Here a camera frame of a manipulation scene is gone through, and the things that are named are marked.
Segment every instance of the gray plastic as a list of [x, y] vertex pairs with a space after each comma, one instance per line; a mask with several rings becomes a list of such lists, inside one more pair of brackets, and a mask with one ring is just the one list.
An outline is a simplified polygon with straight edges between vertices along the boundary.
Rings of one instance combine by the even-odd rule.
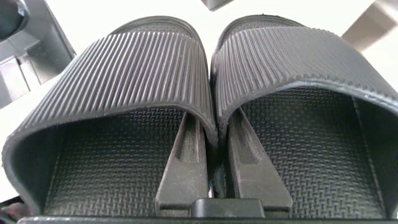
[[258, 199], [202, 198], [192, 203], [191, 218], [265, 218]]
[[232, 115], [229, 136], [235, 198], [258, 198], [266, 211], [288, 212], [292, 197], [241, 109]]
[[200, 122], [185, 114], [157, 191], [156, 215], [188, 217], [190, 205], [207, 197], [205, 135]]
[[226, 4], [230, 3], [233, 0], [201, 0], [203, 3], [205, 3], [206, 7], [211, 10], [215, 11]]
[[[25, 1], [20, 8], [22, 24], [0, 40], [0, 108], [60, 74], [75, 56], [44, 0]], [[2, 66], [10, 60], [18, 66], [15, 78]]]

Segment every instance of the black rubber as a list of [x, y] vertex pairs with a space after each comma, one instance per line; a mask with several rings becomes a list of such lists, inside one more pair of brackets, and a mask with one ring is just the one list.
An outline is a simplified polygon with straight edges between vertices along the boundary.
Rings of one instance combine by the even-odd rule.
[[[292, 196], [290, 218], [395, 217], [397, 143], [377, 126], [397, 129], [398, 94], [355, 49], [324, 30], [248, 16], [225, 29], [212, 62], [221, 142], [242, 155], [261, 142]], [[239, 107], [249, 137], [228, 132]], [[231, 167], [235, 192], [250, 188], [237, 181], [257, 181], [247, 164]]]
[[354, 99], [301, 87], [242, 106], [293, 198], [290, 218], [384, 218]]
[[[165, 167], [202, 168], [181, 172], [195, 180], [179, 185], [190, 190], [176, 192], [176, 202], [208, 196], [204, 136], [214, 148], [218, 136], [203, 47], [180, 19], [137, 23], [139, 30], [129, 29], [133, 21], [77, 56], [9, 136], [4, 168], [34, 215], [154, 217], [159, 185], [172, 179], [162, 180]], [[172, 149], [201, 160], [175, 159]], [[187, 165], [169, 164], [178, 159]]]
[[44, 214], [154, 217], [182, 116], [150, 109], [69, 126]]

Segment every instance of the diamond pattern texture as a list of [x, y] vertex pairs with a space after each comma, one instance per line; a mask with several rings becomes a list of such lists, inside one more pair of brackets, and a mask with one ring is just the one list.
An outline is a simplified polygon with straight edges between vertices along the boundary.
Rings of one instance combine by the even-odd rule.
[[306, 87], [242, 109], [293, 198], [291, 218], [385, 217], [352, 97]]
[[150, 109], [71, 124], [44, 214], [154, 217], [182, 116]]

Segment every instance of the black slide sandal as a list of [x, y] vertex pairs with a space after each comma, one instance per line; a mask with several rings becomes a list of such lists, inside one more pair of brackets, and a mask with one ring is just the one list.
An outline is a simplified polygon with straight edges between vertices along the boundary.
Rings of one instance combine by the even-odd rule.
[[201, 42], [180, 19], [137, 23], [77, 56], [7, 139], [6, 174], [34, 215], [183, 217], [208, 196], [218, 137]]
[[396, 216], [398, 95], [355, 49], [249, 16], [226, 28], [212, 62], [235, 197], [290, 218]]

